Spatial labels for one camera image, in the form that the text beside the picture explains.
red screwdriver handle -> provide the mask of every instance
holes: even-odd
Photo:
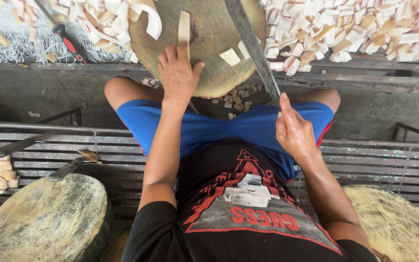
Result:
[[[67,33],[66,25],[57,24],[53,27],[53,33],[57,33],[64,44],[67,47],[67,50],[80,62],[88,63],[89,58],[85,50],[74,40],[72,36]]]

blue shorts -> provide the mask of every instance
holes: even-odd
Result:
[[[334,117],[333,111],[320,102],[297,102],[292,107],[305,119],[313,123],[316,142]],[[186,111],[182,119],[180,156],[190,153],[212,142],[239,137],[266,153],[277,165],[282,179],[294,179],[299,168],[276,140],[276,106],[253,105],[250,111],[232,120],[223,121]],[[122,104],[117,115],[134,134],[148,156],[154,133],[161,116],[161,103],[137,99]]]

round wooden cutting board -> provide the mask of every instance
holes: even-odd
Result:
[[[129,22],[132,49],[138,59],[157,79],[158,55],[171,43],[177,44],[180,11],[190,14],[190,63],[204,62],[205,68],[196,87],[195,97],[218,97],[245,81],[255,70],[252,59],[245,60],[237,47],[240,38],[227,13],[224,0],[160,0],[155,1],[161,18],[162,32],[158,40],[146,33],[148,15]],[[265,15],[259,0],[242,0],[252,27],[264,46]],[[219,54],[233,48],[241,62],[231,67]]]
[[[104,186],[69,174],[41,178],[0,207],[0,262],[96,261],[111,235]]]
[[[345,186],[381,262],[419,261],[419,208],[387,189]]]

concrete floor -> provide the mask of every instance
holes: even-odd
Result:
[[[109,76],[104,75],[0,70],[0,114],[8,115],[13,121],[32,123],[81,107],[82,102],[86,102],[89,107],[82,110],[82,125],[122,128],[124,126],[109,107],[102,91],[108,79]],[[281,90],[295,98],[309,89],[282,86]],[[325,137],[391,140],[397,122],[419,128],[419,94],[364,90],[339,92],[342,104]],[[249,100],[254,104],[265,104],[270,97],[260,92]],[[229,112],[238,112],[224,108],[223,103],[212,104],[211,100],[192,98],[192,101],[203,115],[219,119],[227,119]],[[29,110],[41,113],[41,118],[30,117]],[[55,123],[69,124],[69,121],[66,117]],[[419,141],[418,135],[409,138]]]

screwdriver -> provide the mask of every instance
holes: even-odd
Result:
[[[85,52],[85,50],[79,45],[77,44],[77,42],[75,42],[75,40],[73,39],[72,36],[70,36],[67,33],[66,30],[66,25],[64,24],[59,24],[52,16],[51,14],[48,12],[48,10],[46,10],[45,6],[43,5],[43,3],[40,3],[39,0],[34,0],[35,3],[38,5],[38,7],[40,8],[40,10],[43,11],[43,13],[48,17],[48,19],[51,21],[51,23],[54,25],[53,26],[53,33],[59,35],[62,39],[62,41],[64,42],[64,44],[67,47],[67,50],[69,50],[69,52],[80,62],[82,63],[88,63],[89,61],[89,57],[87,57],[87,53]]]

